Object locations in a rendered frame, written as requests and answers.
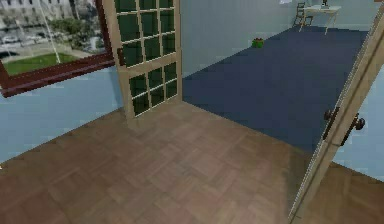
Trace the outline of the dark round door knob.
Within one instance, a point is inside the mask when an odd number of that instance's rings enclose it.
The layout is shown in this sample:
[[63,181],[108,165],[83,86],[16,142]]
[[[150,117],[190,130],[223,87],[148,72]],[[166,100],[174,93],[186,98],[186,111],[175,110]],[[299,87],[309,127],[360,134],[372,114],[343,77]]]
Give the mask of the dark round door knob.
[[356,114],[352,120],[350,127],[348,128],[348,131],[346,132],[346,134],[345,134],[345,136],[341,142],[341,146],[343,146],[346,143],[346,141],[347,141],[347,139],[348,139],[348,137],[351,134],[353,129],[361,130],[364,128],[365,123],[366,123],[365,119],[360,118],[359,114]]
[[328,138],[329,133],[330,133],[332,127],[334,126],[334,122],[336,120],[336,117],[338,115],[339,110],[340,110],[340,107],[337,106],[333,110],[327,110],[324,113],[324,120],[327,122],[327,124],[326,124],[325,130],[324,130],[324,133],[322,135],[323,140],[326,140]]

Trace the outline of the white table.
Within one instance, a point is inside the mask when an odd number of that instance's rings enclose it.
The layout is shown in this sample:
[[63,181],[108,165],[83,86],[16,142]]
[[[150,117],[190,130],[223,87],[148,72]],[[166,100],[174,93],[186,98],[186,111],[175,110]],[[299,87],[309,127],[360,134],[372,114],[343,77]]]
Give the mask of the white table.
[[327,34],[330,24],[334,26],[334,24],[336,23],[336,18],[340,9],[341,9],[340,6],[323,6],[323,5],[313,5],[310,7],[304,7],[303,20],[300,22],[300,30],[302,30],[304,26],[305,19],[308,13],[323,13],[323,14],[329,15],[329,19],[326,23],[326,29],[325,29],[325,34]]

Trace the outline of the beige wooden door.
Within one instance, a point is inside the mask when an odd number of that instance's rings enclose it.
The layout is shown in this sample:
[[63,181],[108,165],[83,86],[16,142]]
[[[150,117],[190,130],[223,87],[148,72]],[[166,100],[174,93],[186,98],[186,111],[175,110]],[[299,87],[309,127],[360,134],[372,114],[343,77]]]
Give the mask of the beige wooden door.
[[284,224],[303,224],[303,217],[330,167],[352,120],[384,65],[384,0],[335,104],[340,110],[326,140],[319,140]]

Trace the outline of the dark red framed window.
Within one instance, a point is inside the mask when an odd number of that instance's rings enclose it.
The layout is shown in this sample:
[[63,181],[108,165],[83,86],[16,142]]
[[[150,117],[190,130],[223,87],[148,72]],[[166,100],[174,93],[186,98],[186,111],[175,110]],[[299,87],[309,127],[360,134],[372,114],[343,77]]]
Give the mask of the dark red framed window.
[[102,0],[0,0],[0,95],[113,65]]

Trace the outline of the dark wooden chair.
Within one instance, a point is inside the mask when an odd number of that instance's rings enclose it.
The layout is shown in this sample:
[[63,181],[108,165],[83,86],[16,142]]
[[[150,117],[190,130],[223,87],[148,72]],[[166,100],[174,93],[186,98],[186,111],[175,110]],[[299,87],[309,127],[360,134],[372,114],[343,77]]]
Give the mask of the dark wooden chair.
[[295,19],[293,22],[294,26],[300,26],[300,25],[307,26],[307,25],[312,24],[313,17],[312,16],[306,16],[304,8],[305,8],[304,2],[297,4],[296,16],[295,16]]

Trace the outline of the beige glass paned door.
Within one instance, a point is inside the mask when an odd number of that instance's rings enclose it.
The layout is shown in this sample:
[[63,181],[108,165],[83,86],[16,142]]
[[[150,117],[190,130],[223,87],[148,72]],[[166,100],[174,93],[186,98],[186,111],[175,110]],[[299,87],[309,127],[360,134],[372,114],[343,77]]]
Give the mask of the beige glass paned door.
[[137,124],[182,98],[180,0],[102,0],[102,5],[125,116]]

